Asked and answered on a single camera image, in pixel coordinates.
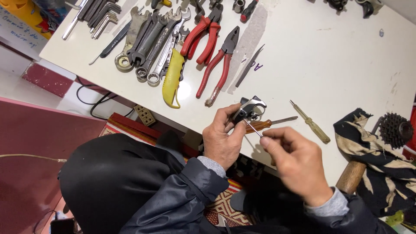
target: red-handled pliers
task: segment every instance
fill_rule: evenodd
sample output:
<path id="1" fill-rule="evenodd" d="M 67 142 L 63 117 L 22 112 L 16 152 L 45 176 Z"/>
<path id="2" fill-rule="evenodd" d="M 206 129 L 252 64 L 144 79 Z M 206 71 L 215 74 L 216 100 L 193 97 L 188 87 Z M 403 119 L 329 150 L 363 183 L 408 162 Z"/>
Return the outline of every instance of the red-handled pliers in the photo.
<path id="1" fill-rule="evenodd" d="M 223 9 L 224 7 L 222 4 L 217 4 L 211 11 L 211 14 L 209 14 L 208 18 L 206 18 L 205 16 L 201 16 L 201 20 L 199 21 L 198 25 L 194 29 L 192 29 L 192 31 L 185 39 L 185 42 L 181 50 L 182 56 L 188 56 L 188 59 L 191 59 L 193 57 L 196 46 L 198 45 L 198 42 L 201 38 L 202 32 L 209 27 L 208 43 L 202 54 L 196 60 L 198 64 L 202 64 L 204 61 L 205 64 L 209 63 L 214 52 L 215 45 L 217 43 L 217 32 L 221 28 L 219 22 L 221 20 Z"/>
<path id="2" fill-rule="evenodd" d="M 218 51 L 218 54 L 212 59 L 212 61 L 208 64 L 207 68 L 204 72 L 204 77 L 202 78 L 201 85 L 199 86 L 198 92 L 196 93 L 196 97 L 200 98 L 202 92 L 205 89 L 205 86 L 208 82 L 209 75 L 211 74 L 212 69 L 221 61 L 224 57 L 224 68 L 223 74 L 221 75 L 220 81 L 218 81 L 217 86 L 215 87 L 211 96 L 205 101 L 205 106 L 210 107 L 214 103 L 215 99 L 217 98 L 218 93 L 220 92 L 221 88 L 223 87 L 225 81 L 227 80 L 228 70 L 230 69 L 230 61 L 233 55 L 234 49 L 238 43 L 238 36 L 240 34 L 240 27 L 235 27 L 227 36 L 224 41 L 223 46 Z"/>

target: wooden hammer handle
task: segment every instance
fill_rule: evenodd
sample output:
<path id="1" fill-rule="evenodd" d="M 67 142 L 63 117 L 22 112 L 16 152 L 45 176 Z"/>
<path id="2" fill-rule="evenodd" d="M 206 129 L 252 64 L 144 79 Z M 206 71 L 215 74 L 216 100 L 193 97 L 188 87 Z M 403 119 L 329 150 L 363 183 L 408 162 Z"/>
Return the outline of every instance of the wooden hammer handle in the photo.
<path id="1" fill-rule="evenodd" d="M 353 194 L 363 177 L 367 165 L 357 161 L 350 161 L 335 185 L 339 190 Z"/>

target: woven mat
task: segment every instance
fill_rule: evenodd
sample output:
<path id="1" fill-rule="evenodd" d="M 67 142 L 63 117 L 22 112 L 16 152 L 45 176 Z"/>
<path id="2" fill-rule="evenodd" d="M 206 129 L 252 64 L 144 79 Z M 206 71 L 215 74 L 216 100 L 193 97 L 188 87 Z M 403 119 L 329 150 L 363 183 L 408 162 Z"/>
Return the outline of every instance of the woven mat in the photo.
<path id="1" fill-rule="evenodd" d="M 160 132 L 144 126 L 141 123 L 133 121 L 122 115 L 114 113 L 107 121 L 104 129 L 99 136 L 114 133 L 123 133 L 131 138 L 150 145 L 156 144 L 156 139 L 161 135 Z M 187 162 L 191 157 L 197 157 L 198 151 L 183 145 L 184 159 Z M 218 214 L 222 215 L 230 227 L 253 225 L 254 219 L 242 212 L 235 211 L 230 206 L 230 197 L 232 194 L 242 189 L 241 185 L 232 179 L 228 179 L 230 186 L 222 192 L 215 202 L 205 208 L 204 215 L 210 223 L 218 224 Z"/>

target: white cable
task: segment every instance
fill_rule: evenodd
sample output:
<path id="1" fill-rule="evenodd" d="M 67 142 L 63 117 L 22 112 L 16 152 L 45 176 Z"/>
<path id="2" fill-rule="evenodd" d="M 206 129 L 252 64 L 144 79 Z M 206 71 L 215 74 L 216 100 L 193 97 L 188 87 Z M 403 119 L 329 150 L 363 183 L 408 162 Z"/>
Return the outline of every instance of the white cable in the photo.
<path id="1" fill-rule="evenodd" d="M 27 156 L 27 157 L 35 157 L 35 158 L 40 158 L 40 159 L 49 159 L 49 160 L 54 160 L 57 162 L 66 162 L 66 159 L 53 159 L 53 158 L 47 158 L 47 157 L 42 157 L 42 156 L 37 156 L 37 155 L 31 155 L 31 154 L 2 154 L 0 155 L 0 158 L 3 157 L 10 157 L 10 156 Z"/>

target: torn cloth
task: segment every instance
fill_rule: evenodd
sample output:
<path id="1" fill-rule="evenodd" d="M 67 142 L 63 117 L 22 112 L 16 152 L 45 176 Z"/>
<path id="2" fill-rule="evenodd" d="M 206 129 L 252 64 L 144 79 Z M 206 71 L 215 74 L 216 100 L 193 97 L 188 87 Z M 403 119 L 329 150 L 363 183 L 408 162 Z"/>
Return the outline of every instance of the torn cloth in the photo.
<path id="1" fill-rule="evenodd" d="M 416 167 L 364 129 L 371 116 L 361 108 L 349 113 L 334 124 L 335 139 L 344 153 L 367 164 L 357 193 L 376 216 L 383 217 L 415 204 Z"/>

